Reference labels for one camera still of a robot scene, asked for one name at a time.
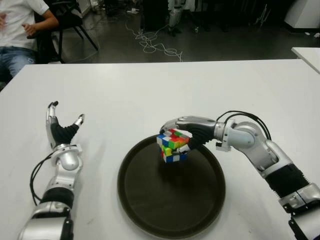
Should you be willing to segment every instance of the silver robotic arm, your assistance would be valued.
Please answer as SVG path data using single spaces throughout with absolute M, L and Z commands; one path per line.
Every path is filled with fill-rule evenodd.
M 209 118 L 183 116 L 168 121 L 161 128 L 192 133 L 188 145 L 174 154 L 186 153 L 216 139 L 216 149 L 224 152 L 234 147 L 244 153 L 259 174 L 280 197 L 279 203 L 290 214 L 289 226 L 297 240 L 320 240 L 320 189 L 309 183 L 303 173 L 281 148 L 267 139 L 253 122 L 217 122 Z
M 55 176 L 50 180 L 42 199 L 36 204 L 30 220 L 18 240 L 72 240 L 71 209 L 74 202 L 75 182 L 83 163 L 79 145 L 70 145 L 84 122 L 82 114 L 70 126 L 62 127 L 56 117 L 58 102 L 52 102 L 46 113 L 46 131 L 53 150 L 51 163 Z

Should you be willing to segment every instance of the round tray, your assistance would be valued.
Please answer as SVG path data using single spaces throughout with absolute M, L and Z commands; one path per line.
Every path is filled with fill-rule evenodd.
M 142 230 L 168 239 L 193 236 L 219 215 L 226 194 L 223 171 L 204 146 L 182 162 L 165 163 L 156 135 L 134 146 L 118 174 L 121 205 Z

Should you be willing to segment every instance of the person's hand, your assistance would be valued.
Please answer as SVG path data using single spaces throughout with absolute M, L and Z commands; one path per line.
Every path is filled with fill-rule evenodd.
M 0 31 L 5 28 L 5 25 L 6 25 L 5 18 L 6 18 L 6 16 L 7 15 L 5 13 L 0 13 Z
M 22 27 L 24 27 L 24 31 L 26 32 L 26 34 L 28 34 L 29 36 L 32 36 L 33 34 L 36 33 L 36 27 L 34 24 L 22 24 Z

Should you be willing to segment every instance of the rubik's cube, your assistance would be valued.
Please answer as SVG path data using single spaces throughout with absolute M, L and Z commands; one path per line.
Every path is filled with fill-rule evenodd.
M 173 150 L 186 145 L 189 142 L 189 137 L 183 135 L 181 132 L 170 129 L 164 134 L 156 137 L 156 143 L 160 147 L 161 157 L 166 163 L 173 163 L 183 161 L 186 159 L 187 154 L 173 155 Z

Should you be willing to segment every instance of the white table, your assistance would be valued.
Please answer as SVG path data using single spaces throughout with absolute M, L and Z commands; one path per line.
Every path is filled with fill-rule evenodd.
M 154 240 L 130 222 L 117 195 L 120 164 L 138 141 L 175 117 L 216 119 L 245 110 L 260 116 L 272 139 L 320 185 L 319 89 L 319 75 L 300 59 L 26 66 L 0 93 L 1 239 L 16 239 L 34 209 L 29 177 L 51 152 L 45 129 L 51 101 L 60 102 L 62 125 L 86 114 L 73 141 L 84 162 L 74 240 Z M 219 219 L 193 239 L 293 239 L 289 216 L 248 159 L 206 146 L 222 166 L 226 196 Z M 47 163 L 35 180 L 37 193 L 53 174 Z
M 320 74 L 320 47 L 293 47 L 291 50 Z

